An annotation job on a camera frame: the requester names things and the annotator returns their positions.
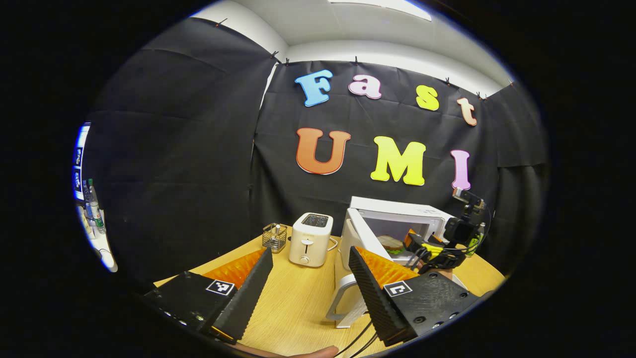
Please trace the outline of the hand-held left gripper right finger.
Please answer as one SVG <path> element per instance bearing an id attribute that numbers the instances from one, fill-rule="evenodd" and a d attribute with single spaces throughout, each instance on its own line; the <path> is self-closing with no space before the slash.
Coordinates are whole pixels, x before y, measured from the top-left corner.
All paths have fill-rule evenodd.
<path id="1" fill-rule="evenodd" d="M 480 304 L 451 279 L 418 274 L 361 247 L 350 248 L 348 266 L 387 347 L 430 336 Z"/>

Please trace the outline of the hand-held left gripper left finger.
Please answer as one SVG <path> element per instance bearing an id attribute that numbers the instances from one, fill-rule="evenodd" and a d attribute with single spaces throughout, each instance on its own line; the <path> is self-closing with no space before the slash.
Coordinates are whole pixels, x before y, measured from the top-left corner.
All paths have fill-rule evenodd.
<path id="1" fill-rule="evenodd" d="M 272 250 L 257 250 L 204 275 L 184 271 L 147 292 L 144 302 L 189 331 L 234 345 L 272 268 Z"/>

